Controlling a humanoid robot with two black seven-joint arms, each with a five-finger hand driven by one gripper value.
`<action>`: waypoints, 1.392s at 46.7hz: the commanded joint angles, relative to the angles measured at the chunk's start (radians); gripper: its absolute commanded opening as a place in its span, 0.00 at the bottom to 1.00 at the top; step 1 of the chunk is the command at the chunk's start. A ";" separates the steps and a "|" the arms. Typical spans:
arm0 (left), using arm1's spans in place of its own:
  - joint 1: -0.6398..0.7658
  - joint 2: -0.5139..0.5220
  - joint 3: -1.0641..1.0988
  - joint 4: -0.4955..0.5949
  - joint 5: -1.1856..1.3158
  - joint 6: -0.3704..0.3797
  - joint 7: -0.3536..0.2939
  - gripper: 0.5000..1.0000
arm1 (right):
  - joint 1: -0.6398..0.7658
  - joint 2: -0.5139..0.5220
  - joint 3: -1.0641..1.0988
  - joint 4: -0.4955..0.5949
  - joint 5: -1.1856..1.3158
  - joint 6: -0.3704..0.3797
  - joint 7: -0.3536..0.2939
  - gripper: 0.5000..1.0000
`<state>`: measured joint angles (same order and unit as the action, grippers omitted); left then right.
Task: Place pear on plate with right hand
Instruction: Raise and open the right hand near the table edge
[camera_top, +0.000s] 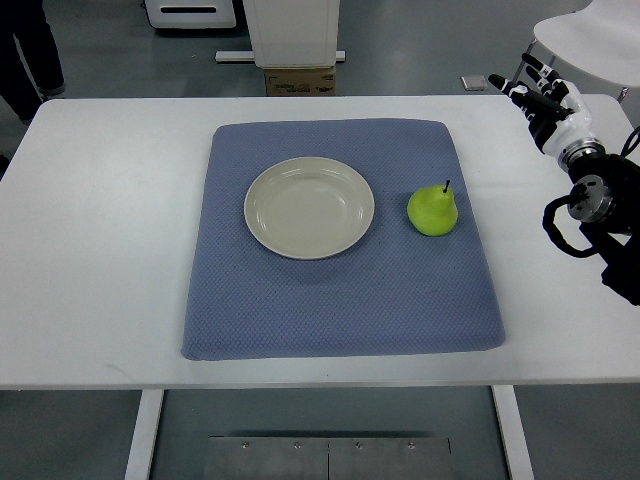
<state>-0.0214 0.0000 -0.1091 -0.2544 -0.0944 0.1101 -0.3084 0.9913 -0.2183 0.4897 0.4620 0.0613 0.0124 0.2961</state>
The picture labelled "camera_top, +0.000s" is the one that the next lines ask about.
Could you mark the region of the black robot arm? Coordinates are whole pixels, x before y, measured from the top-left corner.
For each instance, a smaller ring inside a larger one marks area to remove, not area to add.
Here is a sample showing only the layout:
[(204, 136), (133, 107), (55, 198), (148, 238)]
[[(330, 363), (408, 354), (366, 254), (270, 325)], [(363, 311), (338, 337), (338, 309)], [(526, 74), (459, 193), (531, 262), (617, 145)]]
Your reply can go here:
[[(573, 188), (544, 209), (542, 227), (550, 241), (575, 258), (600, 256), (606, 263), (602, 283), (632, 305), (639, 304), (639, 166), (629, 160), (639, 145), (634, 131), (621, 153), (609, 154), (593, 139), (577, 141), (560, 156)], [(565, 206), (580, 222), (590, 247), (570, 245), (555, 225), (556, 211)]]

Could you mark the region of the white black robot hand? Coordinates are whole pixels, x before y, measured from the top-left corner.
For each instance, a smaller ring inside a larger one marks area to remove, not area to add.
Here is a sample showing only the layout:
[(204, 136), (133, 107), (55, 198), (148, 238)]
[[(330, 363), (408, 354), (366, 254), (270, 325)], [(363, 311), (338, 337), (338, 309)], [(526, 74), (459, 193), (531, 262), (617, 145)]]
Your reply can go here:
[(592, 115), (577, 87), (551, 66), (524, 53), (526, 73), (535, 86), (491, 74), (489, 82), (518, 107), (536, 147), (562, 162), (580, 149), (602, 153), (592, 132)]

